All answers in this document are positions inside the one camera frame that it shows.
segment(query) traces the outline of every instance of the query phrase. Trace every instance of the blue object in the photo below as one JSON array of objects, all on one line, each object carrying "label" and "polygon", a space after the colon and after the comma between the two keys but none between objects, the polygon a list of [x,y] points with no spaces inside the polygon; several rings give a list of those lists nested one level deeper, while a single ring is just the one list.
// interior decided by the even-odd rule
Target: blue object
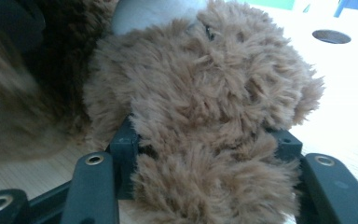
[{"label": "blue object", "polygon": [[339,17],[344,8],[351,8],[358,10],[358,0],[340,0],[334,17]]}]

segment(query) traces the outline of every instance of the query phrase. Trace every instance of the plush toy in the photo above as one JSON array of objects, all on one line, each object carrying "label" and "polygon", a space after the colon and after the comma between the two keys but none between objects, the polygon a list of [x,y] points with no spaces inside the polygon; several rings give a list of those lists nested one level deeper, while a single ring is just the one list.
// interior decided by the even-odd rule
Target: plush toy
[{"label": "plush toy", "polygon": [[[82,58],[88,66],[71,72],[86,74],[87,140],[104,149],[131,113],[148,148],[132,177],[134,214],[144,223],[283,223],[298,210],[297,162],[274,157],[267,130],[301,123],[323,81],[268,14],[219,0],[199,6],[135,30],[123,26],[125,14],[87,23],[85,36],[103,27]],[[24,89],[37,101],[31,83]]]}]

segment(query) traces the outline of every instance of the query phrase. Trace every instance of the plush toy head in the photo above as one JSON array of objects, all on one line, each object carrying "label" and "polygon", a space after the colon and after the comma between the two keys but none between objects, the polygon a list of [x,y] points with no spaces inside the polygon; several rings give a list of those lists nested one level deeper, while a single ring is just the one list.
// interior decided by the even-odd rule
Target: plush toy head
[{"label": "plush toy head", "polygon": [[266,129],[301,122],[323,82],[266,13],[211,1],[195,22],[109,35],[85,87],[104,146],[125,114],[149,154],[135,200],[146,223],[281,223],[295,214],[296,163]]}]

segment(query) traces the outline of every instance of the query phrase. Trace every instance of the fluffy fur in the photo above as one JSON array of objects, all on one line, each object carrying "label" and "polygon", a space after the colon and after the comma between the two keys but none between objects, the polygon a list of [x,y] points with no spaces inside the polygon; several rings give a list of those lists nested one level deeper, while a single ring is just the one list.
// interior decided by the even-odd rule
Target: fluffy fur
[{"label": "fluffy fur", "polygon": [[47,24],[40,49],[20,55],[0,31],[0,162],[43,158],[84,138],[88,60],[117,3],[36,2]]},{"label": "fluffy fur", "polygon": [[266,13],[211,1],[173,21],[98,42],[84,102],[106,146],[130,112],[143,147],[133,176],[147,223],[281,223],[295,214],[296,165],[266,129],[317,108],[323,82]]},{"label": "fluffy fur", "polygon": [[44,155],[43,145],[79,130],[104,149],[132,113],[150,152],[132,177],[140,221],[282,223],[296,214],[297,164],[274,157],[266,129],[301,123],[323,81],[266,13],[216,0],[195,22],[115,36],[115,2],[53,3],[39,3],[46,51],[31,73],[0,42],[0,152],[37,146]]}]

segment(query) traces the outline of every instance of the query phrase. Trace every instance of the light gray object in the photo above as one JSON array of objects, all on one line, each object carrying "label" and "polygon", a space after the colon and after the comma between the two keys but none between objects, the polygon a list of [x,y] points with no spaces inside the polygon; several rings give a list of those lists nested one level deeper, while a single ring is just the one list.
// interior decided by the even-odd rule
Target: light gray object
[{"label": "light gray object", "polygon": [[197,12],[205,9],[207,0],[121,0],[112,19],[115,35],[134,29],[169,24],[174,19],[194,21]]}]

